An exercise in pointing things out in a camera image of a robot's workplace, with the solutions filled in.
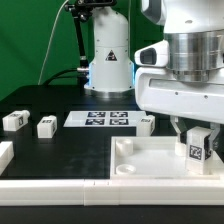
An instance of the green screen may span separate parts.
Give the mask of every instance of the green screen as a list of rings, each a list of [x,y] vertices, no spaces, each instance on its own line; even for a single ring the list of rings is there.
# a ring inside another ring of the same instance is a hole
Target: green screen
[[[130,57],[133,60],[136,50],[162,39],[162,28],[141,14],[140,0],[117,2],[113,9],[130,18]],[[64,0],[0,1],[0,100],[21,86],[38,84],[52,27],[63,3]],[[91,61],[94,57],[91,19],[82,24],[82,31],[86,54]],[[42,81],[78,65],[73,18],[62,10]],[[76,79],[57,80],[52,84],[75,85]]]

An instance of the small white cube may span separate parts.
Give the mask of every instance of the small white cube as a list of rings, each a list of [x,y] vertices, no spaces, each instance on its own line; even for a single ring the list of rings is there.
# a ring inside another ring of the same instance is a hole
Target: small white cube
[[[1,142],[0,144],[0,175],[14,157],[12,142]]]
[[[17,131],[28,123],[29,111],[14,111],[2,119],[4,131]]]
[[[148,137],[151,136],[155,129],[155,117],[152,115],[145,116],[138,121],[136,126],[137,137]]]
[[[38,138],[52,138],[57,130],[57,118],[55,116],[43,117],[37,125]]]
[[[208,175],[212,150],[205,147],[205,139],[212,133],[211,129],[195,127],[187,132],[186,169],[190,172]]]

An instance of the black cable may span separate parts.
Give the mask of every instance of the black cable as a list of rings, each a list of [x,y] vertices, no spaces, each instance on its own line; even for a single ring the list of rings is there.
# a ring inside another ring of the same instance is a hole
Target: black cable
[[[58,72],[58,73],[56,73],[55,75],[53,75],[50,79],[47,79],[44,83],[43,83],[43,85],[44,86],[47,86],[52,80],[54,80],[55,78],[57,78],[57,77],[59,77],[59,76],[61,76],[61,75],[64,75],[64,74],[66,74],[66,73],[70,73],[70,72],[76,72],[77,71],[77,69],[76,68],[70,68],[70,69],[66,69],[66,70],[63,70],[63,71],[61,71],[61,72]]]
[[[76,78],[76,77],[77,77],[76,75],[62,76],[62,77],[55,77],[55,78],[52,78],[52,79],[50,80],[50,82],[52,82],[52,81],[55,80],[55,79],[71,79],[71,78]]]

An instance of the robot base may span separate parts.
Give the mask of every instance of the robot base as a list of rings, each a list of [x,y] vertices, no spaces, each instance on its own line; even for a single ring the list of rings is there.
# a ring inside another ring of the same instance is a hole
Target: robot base
[[[124,98],[128,96],[132,96],[135,94],[134,89],[121,91],[121,92],[104,92],[104,91],[97,91],[88,87],[85,87],[85,94],[105,99],[114,99],[114,98]]]

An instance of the black table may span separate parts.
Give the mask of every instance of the black table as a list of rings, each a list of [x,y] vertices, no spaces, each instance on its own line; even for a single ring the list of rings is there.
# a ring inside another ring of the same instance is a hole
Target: black table
[[[0,142],[13,141],[15,157],[0,179],[108,179],[111,136],[134,136],[135,128],[63,128],[70,111],[139,110],[134,97],[106,100],[83,95],[74,86],[26,86],[0,102],[0,118],[15,110],[31,113],[29,124],[4,132]],[[37,138],[43,116],[55,115],[53,139]],[[157,116],[155,135],[175,135],[169,117]],[[2,223],[218,223],[222,206],[47,206],[1,207]]]

